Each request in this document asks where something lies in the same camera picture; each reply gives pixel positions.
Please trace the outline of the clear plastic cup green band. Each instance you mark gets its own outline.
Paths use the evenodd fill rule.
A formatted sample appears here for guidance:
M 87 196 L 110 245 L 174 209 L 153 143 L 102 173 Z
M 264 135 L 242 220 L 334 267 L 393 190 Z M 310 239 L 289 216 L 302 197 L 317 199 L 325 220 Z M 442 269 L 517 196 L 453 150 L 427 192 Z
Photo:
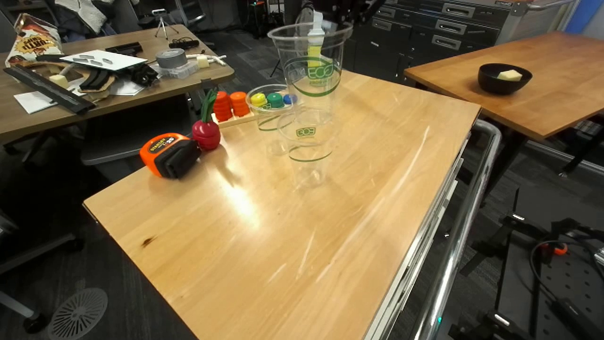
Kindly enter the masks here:
M 329 156 L 340 124 L 332 112 L 332 95 L 342 67 L 329 56 L 293 56 L 283 63 L 293 107 L 278 122 L 281 146 L 295 165 L 300 184 L 325 179 Z

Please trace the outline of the wooden peg toy tray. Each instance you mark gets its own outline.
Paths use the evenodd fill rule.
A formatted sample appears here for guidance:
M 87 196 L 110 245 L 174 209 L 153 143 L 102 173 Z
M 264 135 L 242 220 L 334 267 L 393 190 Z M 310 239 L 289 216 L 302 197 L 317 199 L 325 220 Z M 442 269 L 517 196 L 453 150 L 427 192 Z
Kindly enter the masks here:
M 247 114 L 232 114 L 230 118 L 227 120 L 219 120 L 215 112 L 212 112 L 212 120 L 219 126 L 230 126 L 230 124 L 240 124 L 240 122 L 247 122 L 247 120 L 255 120 L 255 114 L 253 112 L 247 112 Z

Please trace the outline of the snack bag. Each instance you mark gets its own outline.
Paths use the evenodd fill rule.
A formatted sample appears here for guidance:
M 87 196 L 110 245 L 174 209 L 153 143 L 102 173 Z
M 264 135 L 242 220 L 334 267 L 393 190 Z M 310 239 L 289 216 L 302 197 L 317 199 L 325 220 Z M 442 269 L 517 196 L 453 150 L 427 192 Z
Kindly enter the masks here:
M 25 60 L 36 60 L 40 54 L 61 54 L 61 35 L 55 24 L 30 12 L 19 12 L 15 22 L 15 41 L 4 60 L 6 65 L 17 65 Z

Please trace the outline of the orange black tape measure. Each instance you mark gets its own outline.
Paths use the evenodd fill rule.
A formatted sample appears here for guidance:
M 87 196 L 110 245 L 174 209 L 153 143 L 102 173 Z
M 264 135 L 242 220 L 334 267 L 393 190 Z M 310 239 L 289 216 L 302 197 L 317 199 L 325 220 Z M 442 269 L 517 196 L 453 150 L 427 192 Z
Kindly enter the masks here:
M 157 175 L 168 179 L 183 177 L 196 158 L 200 148 L 196 143 L 179 131 L 164 131 L 153 135 L 140 146 L 140 158 Z

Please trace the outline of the red toy radish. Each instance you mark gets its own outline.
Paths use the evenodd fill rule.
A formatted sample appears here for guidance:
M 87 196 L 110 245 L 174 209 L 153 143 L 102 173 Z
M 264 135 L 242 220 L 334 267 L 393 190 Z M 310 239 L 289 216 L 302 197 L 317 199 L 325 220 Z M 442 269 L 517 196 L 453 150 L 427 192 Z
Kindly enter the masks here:
M 198 143 L 202 150 L 213 150 L 221 143 L 221 129 L 212 118 L 212 109 L 215 103 L 215 90 L 208 90 L 200 99 L 200 118 L 193 124 L 191 137 Z

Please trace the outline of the grey tape roll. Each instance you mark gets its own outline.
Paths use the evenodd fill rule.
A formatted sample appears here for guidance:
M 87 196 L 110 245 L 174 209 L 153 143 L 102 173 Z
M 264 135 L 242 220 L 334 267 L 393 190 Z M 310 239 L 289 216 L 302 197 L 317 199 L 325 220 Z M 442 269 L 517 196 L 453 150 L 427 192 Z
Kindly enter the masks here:
M 164 48 L 157 54 L 157 63 L 161 67 L 178 67 L 187 61 L 185 50 L 179 46 Z

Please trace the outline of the red orange peg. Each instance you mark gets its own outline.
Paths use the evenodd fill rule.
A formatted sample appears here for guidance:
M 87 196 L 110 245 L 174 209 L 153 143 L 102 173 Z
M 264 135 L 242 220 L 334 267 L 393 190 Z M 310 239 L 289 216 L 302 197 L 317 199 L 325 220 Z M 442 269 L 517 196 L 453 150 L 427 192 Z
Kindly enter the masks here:
M 215 94 L 213 112 L 217 120 L 229 120 L 232 116 L 230 94 L 227 90 Z

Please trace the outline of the green peg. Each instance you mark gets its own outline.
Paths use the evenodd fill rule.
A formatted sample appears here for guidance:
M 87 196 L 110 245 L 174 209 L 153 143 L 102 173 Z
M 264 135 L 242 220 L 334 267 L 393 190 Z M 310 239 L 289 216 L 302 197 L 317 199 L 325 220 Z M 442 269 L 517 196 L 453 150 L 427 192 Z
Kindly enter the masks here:
M 283 107 L 283 95 L 280 92 L 270 92 L 268 94 L 268 105 L 270 107 Z

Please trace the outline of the black bowl with food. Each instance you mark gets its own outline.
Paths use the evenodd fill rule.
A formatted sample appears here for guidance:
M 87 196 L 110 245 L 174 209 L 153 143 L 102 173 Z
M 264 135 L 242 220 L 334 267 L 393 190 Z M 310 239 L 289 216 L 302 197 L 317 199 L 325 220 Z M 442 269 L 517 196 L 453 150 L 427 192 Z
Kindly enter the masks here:
M 532 73 L 515 63 L 491 61 L 478 69 L 478 84 L 491 94 L 512 94 L 523 88 Z

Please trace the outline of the white paper sheet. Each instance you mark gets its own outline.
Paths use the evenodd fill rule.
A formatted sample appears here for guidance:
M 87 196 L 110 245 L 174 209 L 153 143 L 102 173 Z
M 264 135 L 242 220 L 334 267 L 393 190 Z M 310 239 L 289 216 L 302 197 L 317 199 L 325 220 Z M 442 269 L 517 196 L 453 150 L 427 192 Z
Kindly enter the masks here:
M 93 48 L 93 50 L 66 54 L 64 60 L 79 63 L 79 65 L 91 65 L 91 67 L 100 67 L 100 69 L 110 69 L 110 71 L 117 71 L 117 69 L 125 69 L 129 65 L 144 63 L 142 56 L 112 52 L 112 50 L 104 50 L 104 48 Z

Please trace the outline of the yellow label spray bottle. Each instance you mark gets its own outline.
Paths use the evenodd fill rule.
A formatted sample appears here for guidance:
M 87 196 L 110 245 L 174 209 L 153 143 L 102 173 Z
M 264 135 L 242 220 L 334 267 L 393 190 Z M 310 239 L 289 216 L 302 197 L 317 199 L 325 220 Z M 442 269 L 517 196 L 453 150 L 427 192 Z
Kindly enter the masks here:
M 312 27 L 308 31 L 308 75 L 310 77 L 317 77 L 323 65 L 323 56 L 321 56 L 323 37 L 325 37 L 323 12 L 315 10 L 312 16 Z

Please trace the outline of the yellow peg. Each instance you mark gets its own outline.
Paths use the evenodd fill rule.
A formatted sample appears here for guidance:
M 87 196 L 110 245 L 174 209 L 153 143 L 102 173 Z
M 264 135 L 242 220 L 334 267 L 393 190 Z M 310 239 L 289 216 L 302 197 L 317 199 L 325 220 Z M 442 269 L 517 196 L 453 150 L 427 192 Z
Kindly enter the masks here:
M 253 103 L 255 107 L 264 107 L 264 105 L 268 103 L 266 94 L 264 94 L 264 92 L 255 92 L 255 94 L 251 95 L 251 103 Z

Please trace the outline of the black keyboard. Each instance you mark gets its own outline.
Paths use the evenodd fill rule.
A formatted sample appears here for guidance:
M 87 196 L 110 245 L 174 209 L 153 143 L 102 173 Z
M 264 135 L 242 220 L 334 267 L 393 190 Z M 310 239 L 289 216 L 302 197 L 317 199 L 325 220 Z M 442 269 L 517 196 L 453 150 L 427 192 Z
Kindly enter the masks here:
M 72 94 L 70 90 L 62 88 L 61 84 L 57 84 L 57 82 L 45 78 L 44 75 L 30 71 L 23 65 L 6 67 L 6 73 L 15 77 L 17 80 L 25 82 L 27 86 L 32 86 L 32 88 L 47 94 L 51 99 L 64 105 L 72 112 L 83 114 L 95 107 L 93 101 L 89 101 L 78 94 Z

